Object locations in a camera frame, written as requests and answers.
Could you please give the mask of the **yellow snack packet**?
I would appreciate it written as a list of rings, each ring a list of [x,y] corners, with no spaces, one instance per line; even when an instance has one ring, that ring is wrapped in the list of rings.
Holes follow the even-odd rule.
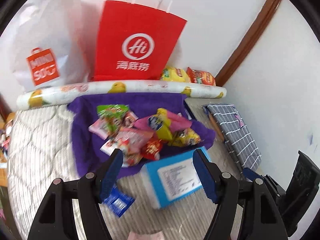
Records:
[[[168,142],[168,145],[174,147],[187,147],[197,145],[201,141],[201,137],[193,129],[187,128],[175,132],[172,140]]]

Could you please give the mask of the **colourful cartoon snack packet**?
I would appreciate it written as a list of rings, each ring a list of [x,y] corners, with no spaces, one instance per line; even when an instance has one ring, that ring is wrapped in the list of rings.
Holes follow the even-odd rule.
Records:
[[[114,150],[119,149],[123,153],[122,167],[135,166],[142,160],[141,150],[152,136],[153,132],[122,127],[100,150],[110,156]]]

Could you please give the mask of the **pink snack packet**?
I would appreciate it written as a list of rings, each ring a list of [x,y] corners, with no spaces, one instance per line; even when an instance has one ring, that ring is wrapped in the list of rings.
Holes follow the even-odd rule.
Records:
[[[101,118],[89,126],[88,130],[103,140],[106,140],[111,135],[106,120]]]

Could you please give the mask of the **red snack packet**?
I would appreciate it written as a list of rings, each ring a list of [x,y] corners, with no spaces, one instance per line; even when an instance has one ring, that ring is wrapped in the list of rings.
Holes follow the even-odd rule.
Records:
[[[159,160],[160,151],[163,148],[163,141],[157,138],[151,138],[140,150],[140,154],[147,160]]]

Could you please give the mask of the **pale pink nougat packet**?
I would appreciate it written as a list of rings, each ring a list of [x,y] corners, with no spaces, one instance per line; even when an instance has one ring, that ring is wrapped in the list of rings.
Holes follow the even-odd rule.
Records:
[[[153,234],[138,234],[136,232],[130,232],[127,240],[165,240],[162,231]]]

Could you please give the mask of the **green snack packet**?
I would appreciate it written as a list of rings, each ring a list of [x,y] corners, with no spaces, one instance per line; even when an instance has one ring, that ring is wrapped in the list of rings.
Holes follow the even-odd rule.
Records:
[[[97,114],[105,122],[103,128],[108,132],[109,137],[114,137],[118,133],[128,111],[129,107],[127,105],[97,106]]]

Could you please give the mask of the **pink yellow snack bag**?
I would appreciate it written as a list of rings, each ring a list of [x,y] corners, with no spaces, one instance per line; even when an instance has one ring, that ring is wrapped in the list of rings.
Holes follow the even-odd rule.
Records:
[[[137,119],[134,128],[153,132],[159,140],[171,141],[175,132],[191,128],[192,122],[181,114],[175,114],[167,109],[159,108],[151,116]]]

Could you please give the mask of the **small blue wrapper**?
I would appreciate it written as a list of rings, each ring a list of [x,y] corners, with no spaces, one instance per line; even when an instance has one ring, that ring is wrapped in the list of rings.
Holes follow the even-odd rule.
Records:
[[[135,198],[121,192],[116,186],[111,190],[110,195],[103,200],[103,204],[117,216],[121,217],[135,202]]]

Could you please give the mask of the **blue tissue pack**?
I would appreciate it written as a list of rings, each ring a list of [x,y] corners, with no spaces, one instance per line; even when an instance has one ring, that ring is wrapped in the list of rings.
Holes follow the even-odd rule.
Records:
[[[193,152],[143,165],[140,176],[153,209],[167,207],[202,187],[193,165]]]

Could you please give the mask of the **grey checked folded cloth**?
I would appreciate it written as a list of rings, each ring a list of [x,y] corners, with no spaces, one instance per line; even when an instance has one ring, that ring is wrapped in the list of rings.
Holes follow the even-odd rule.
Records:
[[[261,164],[261,152],[236,107],[228,103],[211,103],[203,105],[202,109],[213,117],[239,172],[244,168],[255,172]]]

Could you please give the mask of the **purple towel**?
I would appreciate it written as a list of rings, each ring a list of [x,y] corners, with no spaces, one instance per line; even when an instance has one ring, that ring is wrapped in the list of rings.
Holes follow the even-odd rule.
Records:
[[[128,105],[139,118],[153,115],[159,108],[175,114],[181,113],[186,118],[186,98],[186,95],[174,93],[116,93],[84,95],[73,100],[67,105],[67,109],[75,114],[71,139],[79,176],[96,171],[108,159],[108,155],[100,150],[104,144],[103,139],[88,130],[98,119],[99,105]]]

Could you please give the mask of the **orange chips bag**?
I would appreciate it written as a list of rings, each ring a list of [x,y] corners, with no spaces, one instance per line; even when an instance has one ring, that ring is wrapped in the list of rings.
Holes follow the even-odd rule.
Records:
[[[209,86],[216,85],[215,78],[209,72],[205,72],[202,70],[194,70],[188,67],[186,73],[190,77],[192,83],[198,83],[201,85]]]

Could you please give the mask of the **yellow chips bag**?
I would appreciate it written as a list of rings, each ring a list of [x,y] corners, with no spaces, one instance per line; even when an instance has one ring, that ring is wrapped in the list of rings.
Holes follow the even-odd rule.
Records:
[[[163,69],[160,80],[191,83],[190,77],[185,70],[171,66],[166,66]]]

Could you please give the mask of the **fruit print paper roll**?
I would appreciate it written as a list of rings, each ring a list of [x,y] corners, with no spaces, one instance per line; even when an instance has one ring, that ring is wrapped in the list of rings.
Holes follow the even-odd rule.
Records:
[[[27,110],[68,104],[83,95],[107,93],[178,93],[190,98],[220,99],[227,95],[227,89],[198,83],[157,80],[97,81],[39,88],[19,95],[16,105],[19,110]]]

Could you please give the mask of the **red paper shopping bag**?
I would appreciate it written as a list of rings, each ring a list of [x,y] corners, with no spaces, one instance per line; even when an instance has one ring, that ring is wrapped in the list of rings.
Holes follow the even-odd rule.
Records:
[[[168,10],[135,0],[106,0],[93,80],[158,80],[186,23]]]

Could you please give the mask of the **white Miniso plastic bag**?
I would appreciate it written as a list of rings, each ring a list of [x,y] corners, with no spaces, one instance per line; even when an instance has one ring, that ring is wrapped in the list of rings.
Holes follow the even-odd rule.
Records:
[[[9,30],[9,68],[25,92],[89,80],[81,0],[27,0]]]

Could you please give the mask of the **brown wooden door frame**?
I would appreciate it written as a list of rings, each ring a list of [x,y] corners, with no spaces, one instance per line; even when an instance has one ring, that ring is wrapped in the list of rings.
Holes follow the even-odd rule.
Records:
[[[251,52],[255,44],[274,17],[281,0],[266,0],[256,19],[242,38],[238,47],[233,51],[227,62],[218,72],[215,80],[220,87],[224,86],[235,71],[243,63],[244,59]]]

